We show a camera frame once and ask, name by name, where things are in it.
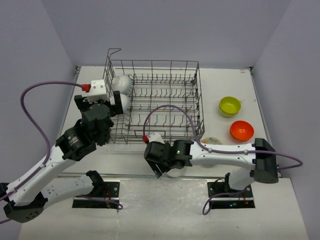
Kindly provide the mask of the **white bowl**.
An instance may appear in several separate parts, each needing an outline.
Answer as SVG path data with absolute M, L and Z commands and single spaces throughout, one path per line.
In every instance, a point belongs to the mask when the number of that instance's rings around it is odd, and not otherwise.
M 182 169 L 171 169 L 169 170 L 166 175 L 169 177 L 169 178 L 179 178 L 181 176 L 183 176 L 186 172 L 186 168 L 182 168 Z
M 112 79 L 112 90 L 119 91 L 121 94 L 127 94 L 132 87 L 132 79 L 127 75 L 115 76 Z
M 130 98 L 125 94 L 120 94 L 121 106 L 123 114 L 128 112 L 129 105 L 130 105 Z

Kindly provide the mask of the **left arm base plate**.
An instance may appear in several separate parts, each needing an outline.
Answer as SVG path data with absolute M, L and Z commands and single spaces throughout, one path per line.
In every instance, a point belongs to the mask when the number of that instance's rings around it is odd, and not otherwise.
M 120 200 L 120 181 L 105 181 L 104 187 L 99 193 L 88 194 L 87 197 L 74 197 L 72 201 L 73 209 L 121 209 Z

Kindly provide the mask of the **orange flower patterned bowl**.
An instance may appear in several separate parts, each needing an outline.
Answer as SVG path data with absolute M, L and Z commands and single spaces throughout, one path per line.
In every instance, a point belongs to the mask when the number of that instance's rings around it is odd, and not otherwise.
M 200 142 L 203 144 L 209 144 L 209 145 L 221 145 L 222 144 L 222 142 L 216 137 L 205 137 L 205 138 L 202 138 L 200 140 Z

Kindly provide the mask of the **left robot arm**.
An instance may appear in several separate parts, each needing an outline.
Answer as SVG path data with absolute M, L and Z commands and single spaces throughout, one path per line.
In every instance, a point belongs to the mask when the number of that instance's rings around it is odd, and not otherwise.
M 27 223 L 38 217 L 48 207 L 72 197 L 92 198 L 101 195 L 105 183 L 100 174 L 89 170 L 78 179 L 63 185 L 52 181 L 65 169 L 81 161 L 85 156 L 110 140 L 112 117 L 121 115 L 129 105 L 129 99 L 114 91 L 109 100 L 96 103 L 74 98 L 81 118 L 67 129 L 49 149 L 49 152 L 27 173 L 11 183 L 0 184 L 0 199 L 6 201 L 3 210 L 7 221 Z

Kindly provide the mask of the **white bowl back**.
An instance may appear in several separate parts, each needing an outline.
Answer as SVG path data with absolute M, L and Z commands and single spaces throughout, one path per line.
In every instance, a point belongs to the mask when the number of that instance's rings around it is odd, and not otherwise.
M 127 75 L 115 76 L 112 79 L 112 90 L 119 91 L 121 94 L 127 94 L 132 87 L 132 79 Z

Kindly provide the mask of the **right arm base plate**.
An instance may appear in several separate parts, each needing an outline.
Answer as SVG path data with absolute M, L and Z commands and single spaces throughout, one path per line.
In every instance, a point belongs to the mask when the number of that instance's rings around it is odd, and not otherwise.
M 254 209 L 256 207 L 252 186 L 248 185 L 240 193 L 239 190 L 230 190 L 227 195 L 224 190 L 224 181 L 221 178 L 207 181 L 208 197 L 214 196 L 205 207 L 205 210 L 231 210 L 231 209 Z

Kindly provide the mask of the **white bowl front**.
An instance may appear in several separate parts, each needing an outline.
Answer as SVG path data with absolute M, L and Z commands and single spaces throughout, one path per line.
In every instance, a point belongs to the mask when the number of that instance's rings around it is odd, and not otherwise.
M 183 176 L 186 172 L 186 168 L 182 168 L 182 169 L 171 169 L 169 170 L 166 175 L 169 177 L 169 178 L 179 178 L 181 176 Z

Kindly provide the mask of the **lime green bowl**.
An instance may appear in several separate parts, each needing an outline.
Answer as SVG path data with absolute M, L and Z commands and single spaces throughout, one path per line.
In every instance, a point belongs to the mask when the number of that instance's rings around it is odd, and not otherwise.
M 241 102 L 237 98 L 232 96 L 223 97 L 219 102 L 219 106 L 223 106 L 223 105 L 234 105 L 234 106 L 242 107 Z
M 221 115 L 225 118 L 233 118 L 240 112 L 241 106 L 227 104 L 219 106 L 219 110 Z

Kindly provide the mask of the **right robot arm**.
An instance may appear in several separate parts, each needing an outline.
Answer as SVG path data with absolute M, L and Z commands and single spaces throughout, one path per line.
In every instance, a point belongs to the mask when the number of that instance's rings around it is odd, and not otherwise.
M 230 197 L 254 182 L 276 184 L 279 181 L 276 152 L 263 138 L 239 145 L 202 145 L 181 139 L 170 144 L 153 139 L 147 142 L 144 159 L 158 178 L 170 170 L 197 165 L 238 167 L 224 178 L 223 191 Z

